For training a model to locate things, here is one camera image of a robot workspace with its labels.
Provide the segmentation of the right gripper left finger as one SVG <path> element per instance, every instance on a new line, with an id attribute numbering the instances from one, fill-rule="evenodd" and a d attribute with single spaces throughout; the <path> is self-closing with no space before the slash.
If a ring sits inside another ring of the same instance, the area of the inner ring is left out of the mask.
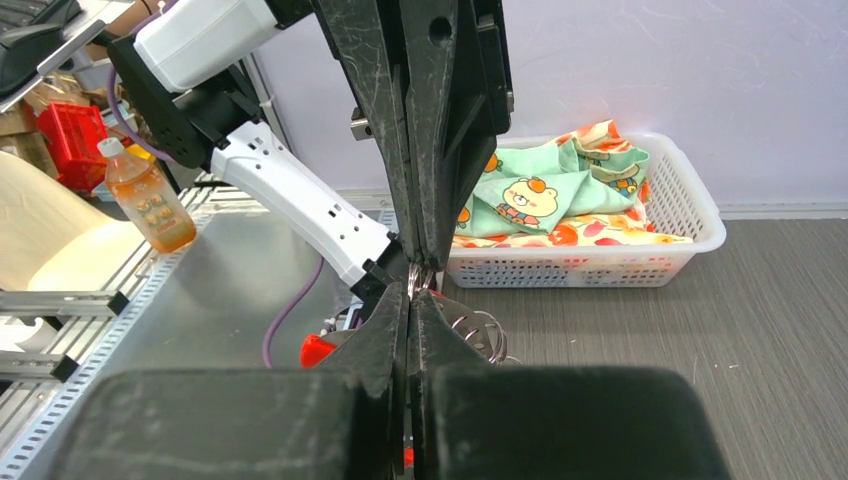
<path id="1" fill-rule="evenodd" d="M 409 296 L 310 369 L 129 370 L 86 396 L 53 479 L 390 479 L 404 466 Z"/>

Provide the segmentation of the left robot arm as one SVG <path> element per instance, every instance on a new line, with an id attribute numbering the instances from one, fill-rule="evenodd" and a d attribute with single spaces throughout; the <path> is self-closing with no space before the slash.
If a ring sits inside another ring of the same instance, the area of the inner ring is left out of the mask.
<path id="1" fill-rule="evenodd" d="M 397 233 L 283 145 L 237 69 L 309 15 L 382 156 Z M 511 125 L 498 1 L 175 1 L 108 54 L 163 155 L 282 216 L 370 305 L 446 268 L 460 211 Z"/>

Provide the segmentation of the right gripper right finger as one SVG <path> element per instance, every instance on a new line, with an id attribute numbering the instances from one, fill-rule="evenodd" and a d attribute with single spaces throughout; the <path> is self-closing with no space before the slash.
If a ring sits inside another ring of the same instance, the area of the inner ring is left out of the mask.
<path id="1" fill-rule="evenodd" d="M 725 479 L 678 373 L 632 366 L 438 370 L 409 378 L 418 479 Z"/>

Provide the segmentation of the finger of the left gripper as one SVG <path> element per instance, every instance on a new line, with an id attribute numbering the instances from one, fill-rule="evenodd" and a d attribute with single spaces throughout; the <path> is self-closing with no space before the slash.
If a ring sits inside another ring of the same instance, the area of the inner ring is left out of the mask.
<path id="1" fill-rule="evenodd" d="M 404 253 L 411 263 L 421 263 L 413 212 L 405 109 L 409 71 L 400 5 L 397 1 L 319 0 L 313 8 L 383 158 Z"/>
<path id="2" fill-rule="evenodd" d="M 500 1 L 403 1 L 413 262 L 445 268 L 460 211 L 499 135 L 513 82 Z"/>

